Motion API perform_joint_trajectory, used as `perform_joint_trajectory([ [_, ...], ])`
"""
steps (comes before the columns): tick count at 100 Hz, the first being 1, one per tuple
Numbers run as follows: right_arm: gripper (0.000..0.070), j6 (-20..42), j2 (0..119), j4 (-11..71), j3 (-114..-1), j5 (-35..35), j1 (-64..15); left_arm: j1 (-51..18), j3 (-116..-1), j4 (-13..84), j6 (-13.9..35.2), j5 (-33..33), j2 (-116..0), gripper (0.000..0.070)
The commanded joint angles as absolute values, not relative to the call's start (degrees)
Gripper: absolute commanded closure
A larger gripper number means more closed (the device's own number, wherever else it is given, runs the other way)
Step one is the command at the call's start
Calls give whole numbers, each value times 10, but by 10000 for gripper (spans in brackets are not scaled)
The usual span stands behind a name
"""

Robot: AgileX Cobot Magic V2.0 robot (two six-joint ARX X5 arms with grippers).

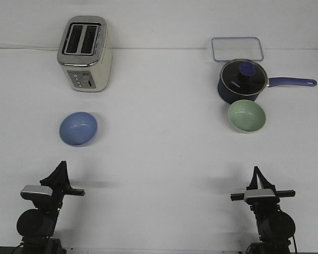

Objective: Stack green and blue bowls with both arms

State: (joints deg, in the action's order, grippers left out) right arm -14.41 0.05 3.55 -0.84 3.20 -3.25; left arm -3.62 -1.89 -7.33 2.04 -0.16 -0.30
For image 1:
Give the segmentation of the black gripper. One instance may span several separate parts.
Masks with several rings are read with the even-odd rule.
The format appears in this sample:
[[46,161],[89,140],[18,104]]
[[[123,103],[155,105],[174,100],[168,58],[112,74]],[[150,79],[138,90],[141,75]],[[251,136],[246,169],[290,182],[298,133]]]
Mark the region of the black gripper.
[[44,212],[59,211],[63,206],[65,195],[84,196],[85,190],[75,189],[70,186],[68,178],[67,162],[61,161],[56,169],[46,178],[40,181],[42,186],[37,186],[32,202],[34,206]]
[[[285,197],[294,197],[295,196],[295,191],[294,190],[276,190],[276,187],[274,184],[270,183],[265,176],[262,174],[262,172],[260,171],[260,169],[258,168],[258,166],[254,166],[254,170],[253,170],[253,176],[251,179],[251,182],[249,184],[249,186],[246,188],[247,190],[255,190],[258,189],[258,181],[257,178],[259,178],[259,182],[261,185],[261,188],[263,189],[271,189],[275,195],[276,198],[271,198],[271,199],[265,199],[262,202],[255,202],[253,204],[248,204],[252,207],[254,206],[259,206],[259,207],[263,207],[263,208],[267,208],[267,207],[272,207],[272,208],[276,208],[277,204],[280,202],[280,198],[285,198]],[[244,193],[234,193],[230,195],[231,201],[244,201]]]

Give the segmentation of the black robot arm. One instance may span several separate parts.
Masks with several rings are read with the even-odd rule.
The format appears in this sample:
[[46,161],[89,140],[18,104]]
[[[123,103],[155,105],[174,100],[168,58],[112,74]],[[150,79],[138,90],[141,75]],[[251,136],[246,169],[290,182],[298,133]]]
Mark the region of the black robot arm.
[[267,181],[258,166],[254,166],[249,186],[244,193],[230,195],[231,201],[243,201],[254,213],[259,242],[251,243],[245,253],[290,253],[289,246],[295,242],[296,225],[290,215],[283,212],[281,198],[294,197],[294,190],[276,190]]
[[63,199],[66,195],[85,195],[85,190],[72,188],[67,162],[61,161],[39,185],[25,185],[20,195],[31,201],[34,208],[23,212],[17,220],[16,229],[22,236],[22,242],[12,253],[17,253],[19,249],[21,253],[66,253],[61,240],[52,237]]

